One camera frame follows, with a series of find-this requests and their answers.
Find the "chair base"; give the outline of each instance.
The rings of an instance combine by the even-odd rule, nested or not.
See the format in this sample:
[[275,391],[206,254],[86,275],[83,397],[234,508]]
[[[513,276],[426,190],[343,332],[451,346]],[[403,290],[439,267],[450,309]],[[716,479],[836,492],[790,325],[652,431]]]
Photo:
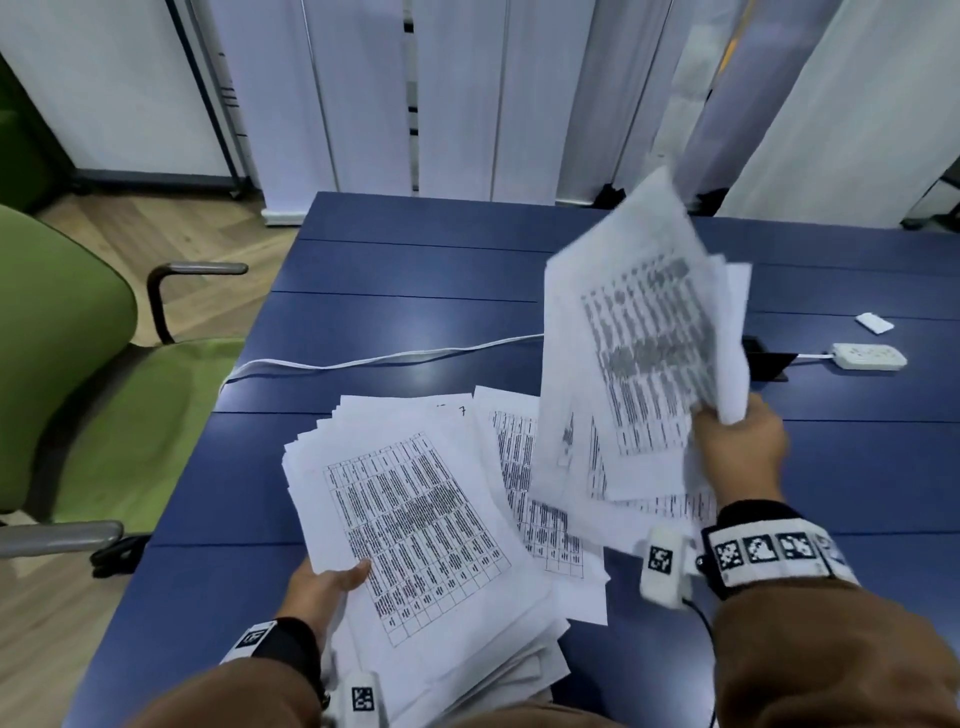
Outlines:
[[118,573],[133,573],[140,559],[143,558],[143,549],[150,542],[153,534],[140,536],[126,536],[116,544],[101,548],[90,554],[90,566],[93,567],[94,579],[106,579]]

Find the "chair backrest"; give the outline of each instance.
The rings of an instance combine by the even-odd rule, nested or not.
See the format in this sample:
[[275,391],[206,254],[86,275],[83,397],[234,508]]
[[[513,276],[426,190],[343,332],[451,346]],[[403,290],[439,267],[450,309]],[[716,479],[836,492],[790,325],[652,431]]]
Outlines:
[[22,506],[51,416],[135,329],[136,299],[116,271],[0,206],[0,512]]

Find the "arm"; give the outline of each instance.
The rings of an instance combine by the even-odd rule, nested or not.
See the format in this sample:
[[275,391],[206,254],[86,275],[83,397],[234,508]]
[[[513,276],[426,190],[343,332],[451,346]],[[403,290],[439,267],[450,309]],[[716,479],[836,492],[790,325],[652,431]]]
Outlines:
[[341,596],[366,581],[370,566],[364,561],[347,571],[318,575],[307,558],[290,577],[276,613],[284,627],[281,649],[268,649],[269,656],[260,657],[258,647],[252,657],[222,663],[191,678],[147,706],[128,728],[320,725],[318,683],[326,630]]
[[[758,395],[742,423],[725,427],[705,411],[694,428],[722,508],[708,546],[733,526],[800,518],[780,492],[782,422]],[[960,727],[960,665],[930,623],[861,589],[852,573],[832,576],[732,589],[714,580],[726,598],[713,625],[720,725]]]

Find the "table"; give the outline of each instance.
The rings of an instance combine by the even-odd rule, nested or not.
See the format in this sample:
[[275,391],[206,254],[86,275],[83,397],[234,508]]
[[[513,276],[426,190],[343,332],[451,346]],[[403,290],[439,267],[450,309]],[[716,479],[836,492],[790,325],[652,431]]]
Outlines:
[[[542,331],[546,259],[604,214],[321,193],[241,361],[333,364]],[[861,581],[960,645],[950,559],[960,546],[960,393],[950,386],[960,354],[956,238],[721,218],[694,224],[713,253],[755,263],[746,331],[773,350],[870,342],[852,320],[866,310],[897,325],[880,341],[910,360],[902,372],[803,364],[763,394],[792,438],[784,473],[791,502],[839,537]],[[540,362],[540,344],[527,342],[428,364],[230,385],[67,725],[118,725],[269,616],[304,553],[282,447],[328,416],[341,394],[421,396],[475,384],[537,394]],[[564,636],[573,674],[557,686],[558,699],[632,724],[702,728],[712,701],[702,627],[639,600],[636,559],[608,551],[607,566],[610,626],[577,623]]]

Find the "wooden floor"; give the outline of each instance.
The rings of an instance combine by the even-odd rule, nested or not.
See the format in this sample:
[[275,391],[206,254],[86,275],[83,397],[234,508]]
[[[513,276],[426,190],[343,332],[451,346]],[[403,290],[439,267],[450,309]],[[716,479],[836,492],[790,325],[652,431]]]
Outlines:
[[[295,229],[263,226],[262,202],[146,195],[66,197],[38,215],[109,263],[137,297],[134,343],[157,343],[150,270],[171,260],[240,261],[240,277],[163,283],[175,338],[246,335]],[[5,516],[20,522],[21,514]],[[93,656],[128,577],[90,577],[85,554],[0,561],[0,725],[53,728]]]

